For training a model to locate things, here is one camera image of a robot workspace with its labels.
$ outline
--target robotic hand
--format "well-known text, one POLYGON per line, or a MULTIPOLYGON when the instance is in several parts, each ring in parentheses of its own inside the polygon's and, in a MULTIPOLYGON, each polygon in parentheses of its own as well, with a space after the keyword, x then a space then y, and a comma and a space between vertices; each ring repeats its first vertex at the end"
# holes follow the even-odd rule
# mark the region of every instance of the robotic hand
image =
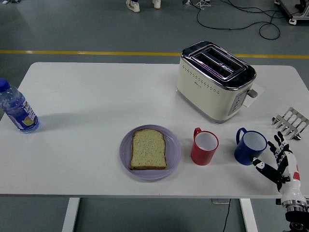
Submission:
POLYGON ((248 156, 261 174, 277 184, 277 189, 282 194, 279 202, 287 210, 285 218, 290 222, 290 231, 309 232, 307 200, 300 191, 300 176, 295 156, 280 131, 274 138, 279 147, 271 142, 268 142, 268 145, 276 158, 277 170, 251 154, 248 156))

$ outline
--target metal rack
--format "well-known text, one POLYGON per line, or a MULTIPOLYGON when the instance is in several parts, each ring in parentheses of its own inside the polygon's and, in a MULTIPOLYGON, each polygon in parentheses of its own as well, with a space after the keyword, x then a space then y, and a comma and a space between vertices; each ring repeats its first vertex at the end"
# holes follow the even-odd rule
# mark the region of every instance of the metal rack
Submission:
POLYGON ((309 20, 309 3, 306 1, 306 8, 303 13, 299 13, 295 8, 299 4, 299 0, 275 0, 275 4, 281 5, 286 13, 290 16, 289 23, 296 25, 297 20, 309 20))

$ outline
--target black cable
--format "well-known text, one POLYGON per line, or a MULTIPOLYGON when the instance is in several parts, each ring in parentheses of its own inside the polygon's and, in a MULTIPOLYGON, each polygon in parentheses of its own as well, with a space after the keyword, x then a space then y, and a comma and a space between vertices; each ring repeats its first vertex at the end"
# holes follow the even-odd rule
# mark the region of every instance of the black cable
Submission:
POLYGON ((209 28, 209 29, 216 29, 216 30, 242 30, 242 29, 249 28, 249 27, 251 27, 251 26, 253 26, 253 25, 255 25, 255 24, 264 23, 264 24, 260 27, 260 29, 259 29, 259 34, 260 34, 260 36, 261 36, 262 38, 264 38, 264 39, 266 39, 266 40, 276 40, 276 39, 278 39, 278 38, 280 37, 280 34, 281 34, 280 29, 279 29, 275 24, 272 23, 273 18, 283 18, 283 17, 284 17, 284 16, 283 16, 283 17, 275 17, 275 14, 276 14, 277 12, 279 12, 280 10, 278 10, 278 11, 274 11, 274 10, 263 11, 263 10, 257 8, 257 7, 239 7, 239 6, 235 6, 233 3, 231 3, 230 0, 228 0, 228 2, 223 1, 223 0, 220 0, 220 1, 226 3, 226 4, 230 5, 230 6, 233 6, 233 7, 235 7, 235 8, 238 9, 238 10, 245 11, 245 12, 248 12, 248 13, 255 13, 255 14, 256 14, 256 13, 264 13, 264 14, 266 14, 267 16, 271 17, 271 20, 270 20, 270 22, 265 22, 265 21, 255 22, 255 23, 252 23, 252 24, 250 24, 250 25, 248 25, 248 26, 246 26, 246 27, 242 27, 242 28, 214 28, 214 27, 209 27, 209 26, 206 26, 206 25, 202 24, 202 23, 199 21, 198 15, 199 15, 199 13, 201 12, 202 9, 196 7, 196 6, 191 2, 191 0, 190 0, 190 3, 191 3, 195 8, 199 9, 199 11, 198 11, 198 13, 197 13, 197 22, 198 22, 201 26, 203 26, 203 27, 205 27, 205 28, 209 28), (259 11, 258 11, 258 12, 255 12, 255 11, 248 11, 248 10, 246 10, 246 9, 257 9, 257 10, 259 10, 259 11), (273 15, 269 15, 269 14, 267 14, 267 12, 274 12, 274 14, 273 14, 273 15), (261 33, 261 29, 262 29, 264 26, 266 26, 266 25, 274 26, 274 27, 277 29, 277 31, 278 31, 278 36, 275 37, 275 38, 267 38, 267 37, 263 36, 262 33, 261 33))
POLYGON ((223 231, 222 231, 222 232, 224 232, 224 231, 225 231, 225 228, 226 228, 227 217, 228 217, 228 214, 230 213, 231 200, 232 200, 232 199, 230 199, 230 201, 229 201, 229 203, 228 203, 227 215, 226 215, 226 218, 225 218, 224 228, 223 228, 223 231))

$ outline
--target purple plate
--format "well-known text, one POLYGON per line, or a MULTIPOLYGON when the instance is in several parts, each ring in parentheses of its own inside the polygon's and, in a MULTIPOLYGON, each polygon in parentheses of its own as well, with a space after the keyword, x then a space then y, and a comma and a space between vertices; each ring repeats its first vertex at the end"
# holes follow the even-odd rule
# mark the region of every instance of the purple plate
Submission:
POLYGON ((120 160, 124 167, 133 175, 144 180, 157 180, 171 174, 179 164, 182 150, 178 138, 168 129, 158 125, 144 125, 136 127, 125 135, 120 144, 120 160), (165 139, 165 157, 168 164, 166 170, 130 170, 131 145, 134 132, 142 129, 154 129, 160 131, 165 139))

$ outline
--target bottle label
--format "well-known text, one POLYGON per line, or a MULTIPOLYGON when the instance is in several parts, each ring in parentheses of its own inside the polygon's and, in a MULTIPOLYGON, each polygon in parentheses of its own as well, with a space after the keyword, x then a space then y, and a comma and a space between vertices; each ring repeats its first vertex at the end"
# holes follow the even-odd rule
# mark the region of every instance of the bottle label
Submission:
POLYGON ((30 130, 38 123, 38 117, 26 100, 23 102, 23 108, 20 114, 8 116, 21 131, 30 130))

